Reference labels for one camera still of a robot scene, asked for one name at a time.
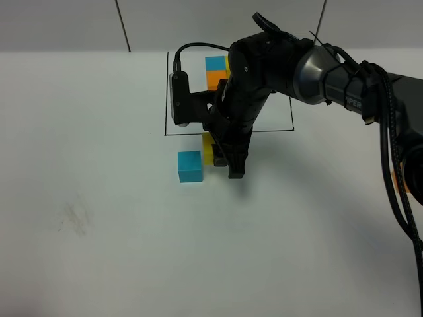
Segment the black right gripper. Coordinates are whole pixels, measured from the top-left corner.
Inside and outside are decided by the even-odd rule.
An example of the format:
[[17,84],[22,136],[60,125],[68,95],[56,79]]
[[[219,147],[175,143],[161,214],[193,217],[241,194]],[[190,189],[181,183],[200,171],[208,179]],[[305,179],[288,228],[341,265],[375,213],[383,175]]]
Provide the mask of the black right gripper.
[[212,144],[213,165],[228,164],[229,179],[241,179],[245,175],[252,128],[265,102],[265,87],[249,88],[234,78],[220,80],[217,86],[208,110],[209,122],[203,128],[217,143]]

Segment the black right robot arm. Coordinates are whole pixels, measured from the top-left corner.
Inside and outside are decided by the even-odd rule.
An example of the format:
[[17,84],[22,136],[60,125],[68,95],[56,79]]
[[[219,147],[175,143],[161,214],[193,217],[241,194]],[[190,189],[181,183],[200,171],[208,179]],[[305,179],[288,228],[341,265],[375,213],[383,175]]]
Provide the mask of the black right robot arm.
[[422,80],[355,62],[330,44],[314,45],[281,32],[262,32],[229,48],[228,80],[219,84],[209,132],[229,167],[242,178],[252,127],[275,92],[306,104],[337,103],[387,132],[396,176],[422,200]]

